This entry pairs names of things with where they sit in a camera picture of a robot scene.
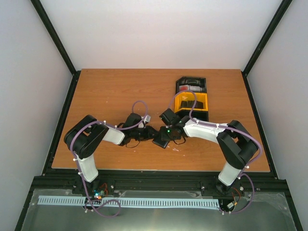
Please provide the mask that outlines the black leather card holder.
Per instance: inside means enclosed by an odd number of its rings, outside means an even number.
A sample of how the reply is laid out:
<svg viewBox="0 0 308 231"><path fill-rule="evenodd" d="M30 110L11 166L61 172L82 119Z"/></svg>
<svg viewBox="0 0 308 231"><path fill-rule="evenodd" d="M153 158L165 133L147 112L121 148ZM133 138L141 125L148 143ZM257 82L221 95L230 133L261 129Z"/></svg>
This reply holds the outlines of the black leather card holder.
<svg viewBox="0 0 308 231"><path fill-rule="evenodd" d="M170 142L170 137L168 134L168 128L161 127L158 134L154 137L152 143L165 149Z"/></svg>

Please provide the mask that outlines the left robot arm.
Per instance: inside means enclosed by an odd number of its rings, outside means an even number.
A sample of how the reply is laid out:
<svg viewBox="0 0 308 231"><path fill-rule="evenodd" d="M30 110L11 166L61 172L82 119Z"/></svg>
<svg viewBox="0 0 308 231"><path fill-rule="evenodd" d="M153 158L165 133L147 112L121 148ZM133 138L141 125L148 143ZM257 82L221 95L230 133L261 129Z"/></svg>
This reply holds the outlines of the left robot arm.
<svg viewBox="0 0 308 231"><path fill-rule="evenodd" d="M112 126L87 115L65 134L64 142L73 152L80 175L84 179L83 188L88 193L96 193L100 188L94 161L94 152L100 143L105 141L126 146L131 140L138 142L152 140L158 135L158 131L148 125L150 120L149 115L140 116L131 113L124 123Z"/></svg>

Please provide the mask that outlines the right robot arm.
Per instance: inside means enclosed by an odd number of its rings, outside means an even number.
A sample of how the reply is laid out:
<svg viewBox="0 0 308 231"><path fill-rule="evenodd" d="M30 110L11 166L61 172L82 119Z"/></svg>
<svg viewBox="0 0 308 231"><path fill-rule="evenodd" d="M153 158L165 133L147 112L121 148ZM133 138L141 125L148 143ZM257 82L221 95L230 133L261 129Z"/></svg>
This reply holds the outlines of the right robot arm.
<svg viewBox="0 0 308 231"><path fill-rule="evenodd" d="M261 144L237 120L217 124L193 118L191 113L180 117L171 109L165 110L160 119L165 125L160 128L156 142L163 148L170 141L186 138L200 138L219 145L226 163L218 180L225 186L231 186L249 166L255 153L262 152Z"/></svg>

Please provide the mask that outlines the black card stack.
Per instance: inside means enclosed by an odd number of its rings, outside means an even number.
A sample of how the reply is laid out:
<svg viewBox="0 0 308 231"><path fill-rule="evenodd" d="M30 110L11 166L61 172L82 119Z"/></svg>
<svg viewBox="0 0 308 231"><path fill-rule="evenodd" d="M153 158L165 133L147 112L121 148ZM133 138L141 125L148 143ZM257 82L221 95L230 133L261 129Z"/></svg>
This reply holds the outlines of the black card stack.
<svg viewBox="0 0 308 231"><path fill-rule="evenodd" d="M194 101L182 101L180 108L192 108L194 105ZM203 109L204 108L204 103L197 101L195 104L195 109Z"/></svg>

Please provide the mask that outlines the black bin with blue cards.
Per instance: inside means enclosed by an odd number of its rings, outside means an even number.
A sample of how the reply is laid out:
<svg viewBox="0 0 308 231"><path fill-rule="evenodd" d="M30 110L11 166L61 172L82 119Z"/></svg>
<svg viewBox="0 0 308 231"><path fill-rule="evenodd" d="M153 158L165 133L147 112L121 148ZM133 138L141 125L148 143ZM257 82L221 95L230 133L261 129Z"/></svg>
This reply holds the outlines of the black bin with blue cards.
<svg viewBox="0 0 308 231"><path fill-rule="evenodd" d="M189 116L189 113L190 113L190 110L182 110L182 111L179 111L178 115L180 117L184 117L184 116ZM193 111L192 117L198 120L205 121L205 122L209 121L208 111Z"/></svg>

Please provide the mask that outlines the yellow bin with black cards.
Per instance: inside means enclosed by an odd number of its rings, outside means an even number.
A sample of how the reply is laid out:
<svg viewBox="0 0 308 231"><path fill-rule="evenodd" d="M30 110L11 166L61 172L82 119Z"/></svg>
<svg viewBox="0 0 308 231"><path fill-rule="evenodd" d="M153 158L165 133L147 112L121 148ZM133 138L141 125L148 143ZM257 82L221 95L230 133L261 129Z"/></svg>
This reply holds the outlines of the yellow bin with black cards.
<svg viewBox="0 0 308 231"><path fill-rule="evenodd" d="M181 110L191 110L195 104L195 111L208 111L207 93L196 92L193 95L190 92L182 92L175 97L174 112Z"/></svg>

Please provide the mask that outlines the red white card stack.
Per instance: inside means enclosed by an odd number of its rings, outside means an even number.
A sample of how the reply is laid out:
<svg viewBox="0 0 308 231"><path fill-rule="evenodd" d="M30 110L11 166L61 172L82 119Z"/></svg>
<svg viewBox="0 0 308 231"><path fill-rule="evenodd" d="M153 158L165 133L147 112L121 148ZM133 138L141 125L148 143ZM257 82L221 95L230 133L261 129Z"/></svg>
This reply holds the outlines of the red white card stack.
<svg viewBox="0 0 308 231"><path fill-rule="evenodd" d="M193 86L193 85L180 85L179 91L183 91L183 90L190 90L193 92L202 92L203 88L199 86Z"/></svg>

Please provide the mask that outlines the black bin with red cards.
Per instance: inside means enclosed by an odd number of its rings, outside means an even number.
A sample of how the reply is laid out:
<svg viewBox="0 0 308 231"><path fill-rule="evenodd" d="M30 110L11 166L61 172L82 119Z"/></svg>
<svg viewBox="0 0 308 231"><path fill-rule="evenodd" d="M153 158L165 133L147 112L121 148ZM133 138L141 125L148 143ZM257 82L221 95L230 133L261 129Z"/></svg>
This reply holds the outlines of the black bin with red cards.
<svg viewBox="0 0 308 231"><path fill-rule="evenodd" d="M199 93L207 93L206 88L206 78L203 77L181 77L176 81L176 93L179 91L180 85L193 85L193 86L199 86L202 87L202 92Z"/></svg>

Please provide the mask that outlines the black aluminium frame rail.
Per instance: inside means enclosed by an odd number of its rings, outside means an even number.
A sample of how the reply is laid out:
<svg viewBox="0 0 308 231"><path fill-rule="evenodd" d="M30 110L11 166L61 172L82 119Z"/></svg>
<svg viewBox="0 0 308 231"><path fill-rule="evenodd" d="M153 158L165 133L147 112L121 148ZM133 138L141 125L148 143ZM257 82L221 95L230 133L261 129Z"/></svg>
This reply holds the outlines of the black aluminium frame rail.
<svg viewBox="0 0 308 231"><path fill-rule="evenodd" d="M74 75L77 70L75 69L60 37L58 36L58 33L56 32L47 12L45 11L42 3L40 0L31 0L31 3L36 10L38 16L40 17L42 23L44 24L47 32L49 33L51 39L53 40L53 43L55 44L57 50L59 51L64 63L66 64L69 72Z"/></svg>

